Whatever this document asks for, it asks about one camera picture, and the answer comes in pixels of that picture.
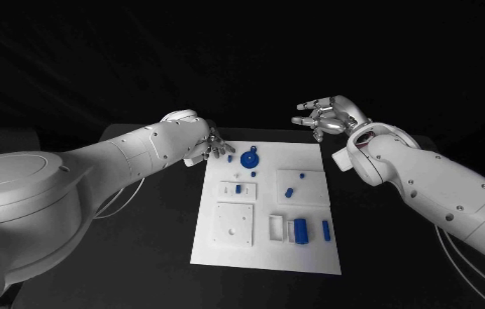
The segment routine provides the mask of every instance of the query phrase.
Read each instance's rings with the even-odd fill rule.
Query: black curtain
[[[296,104],[344,95],[468,161],[483,40],[484,0],[5,0],[2,125],[63,151],[179,109],[301,130]]]

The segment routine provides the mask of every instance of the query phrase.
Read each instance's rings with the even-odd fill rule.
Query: dark table surface
[[[112,125],[110,139],[142,125]],[[311,131],[220,128],[227,140],[315,143]],[[433,143],[416,137],[420,144]],[[191,265],[205,161],[146,178],[132,203],[93,222],[74,253],[25,283],[15,309],[483,308],[446,260],[432,223],[392,184],[371,187],[321,143],[343,275]],[[110,210],[130,198],[126,188]]]

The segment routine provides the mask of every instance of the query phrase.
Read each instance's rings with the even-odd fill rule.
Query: blue disc
[[[259,155],[253,151],[247,151],[241,155],[241,164],[247,169],[253,169],[260,163]]]

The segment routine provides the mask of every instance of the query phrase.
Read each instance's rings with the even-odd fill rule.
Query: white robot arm
[[[373,186],[390,182],[405,203],[448,232],[485,254],[485,177],[444,155],[422,150],[397,127],[374,123],[343,96],[306,102],[308,118],[292,122],[324,132],[350,135],[347,147],[334,154],[343,171],[356,169]]]
[[[107,198],[184,159],[192,166],[234,148],[192,110],[65,153],[0,155],[0,295],[77,248]]]

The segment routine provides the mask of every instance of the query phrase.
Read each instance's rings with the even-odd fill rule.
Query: cable
[[[145,181],[145,178],[142,178],[140,185],[139,185],[139,187],[136,188],[136,191],[135,191],[135,193],[133,193],[133,195],[132,195],[129,201],[127,201],[127,202],[125,203],[125,205],[122,206],[122,208],[120,208],[114,213],[110,213],[109,215],[106,215],[106,216],[103,216],[103,217],[96,217],[94,219],[103,219],[103,218],[112,217],[114,214],[117,214],[117,213],[123,210],[123,208],[129,205],[129,202],[132,201],[135,195],[138,194],[138,192],[139,192],[139,190],[140,190],[143,181]]]
[[[123,190],[125,190],[125,188],[119,191],[117,195],[114,196],[114,198],[112,199],[112,201],[109,202],[109,204],[106,204],[106,207],[101,209],[101,211],[99,211],[99,212],[96,213],[96,216],[94,216],[94,217],[97,217],[97,216],[101,214],[101,212],[109,208],[109,206],[110,206],[110,205],[113,204],[113,202],[117,200],[119,195],[122,194]]]
[[[465,262],[468,263],[468,265],[471,266],[471,268],[480,273],[480,276],[485,279],[485,274],[480,271],[480,269],[475,267],[475,265],[468,261],[468,258],[462,255],[462,252],[458,250],[458,247],[455,246],[455,243],[452,241],[451,236],[448,235],[448,232],[445,231],[445,236],[448,238],[449,243],[452,244],[452,247],[455,249],[455,252],[458,253],[458,255],[462,257],[462,259],[465,260]]]
[[[439,242],[442,243],[442,247],[445,249],[445,253],[446,253],[446,256],[448,256],[448,259],[449,261],[452,262],[454,266],[455,266],[455,269],[458,270],[458,273],[462,275],[462,278],[465,279],[467,283],[470,284],[470,286],[474,288],[475,292],[480,294],[480,296],[483,296],[483,299],[485,300],[485,295],[481,293],[481,291],[477,289],[477,287],[474,286],[472,282],[468,280],[461,268],[458,267],[458,265],[455,264],[455,261],[452,259],[452,256],[451,256],[451,253],[448,252],[448,249],[446,249],[446,246],[445,246],[445,243],[444,243],[444,239],[442,239],[442,235],[441,235],[441,230],[438,228],[438,226],[435,225],[435,229],[436,229],[436,235],[438,235],[438,238],[439,238]]]

